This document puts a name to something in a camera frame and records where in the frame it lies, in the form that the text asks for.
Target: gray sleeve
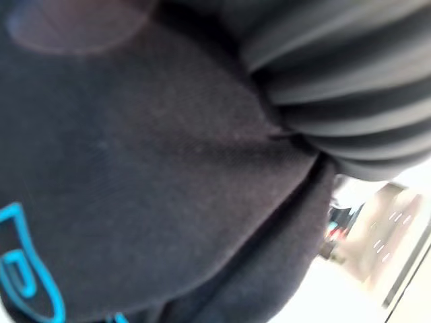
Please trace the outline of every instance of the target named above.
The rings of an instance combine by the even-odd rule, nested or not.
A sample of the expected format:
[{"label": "gray sleeve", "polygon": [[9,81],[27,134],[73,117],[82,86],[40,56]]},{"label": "gray sleeve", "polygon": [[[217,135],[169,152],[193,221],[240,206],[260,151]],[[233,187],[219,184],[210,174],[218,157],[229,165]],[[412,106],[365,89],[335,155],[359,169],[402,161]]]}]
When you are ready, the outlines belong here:
[{"label": "gray sleeve", "polygon": [[391,179],[431,155],[429,2],[304,1],[249,33],[242,60],[339,172]]}]

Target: blue logo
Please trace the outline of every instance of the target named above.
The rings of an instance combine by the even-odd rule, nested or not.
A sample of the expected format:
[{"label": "blue logo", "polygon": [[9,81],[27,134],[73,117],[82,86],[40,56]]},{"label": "blue logo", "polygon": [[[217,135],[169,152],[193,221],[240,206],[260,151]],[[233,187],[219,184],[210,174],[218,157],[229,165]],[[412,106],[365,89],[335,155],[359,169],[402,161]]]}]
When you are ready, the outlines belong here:
[{"label": "blue logo", "polygon": [[[51,274],[35,251],[30,237],[24,210],[19,203],[13,203],[0,210],[0,224],[12,221],[18,233],[22,248],[10,250],[0,258],[0,281],[15,306],[39,323],[64,323],[66,311],[58,287]],[[32,309],[26,300],[36,296],[37,274],[46,294],[51,300],[53,315],[46,317]]]},{"label": "blue logo", "polygon": [[107,318],[106,323],[129,323],[129,321],[124,315],[117,313],[113,318]]}]

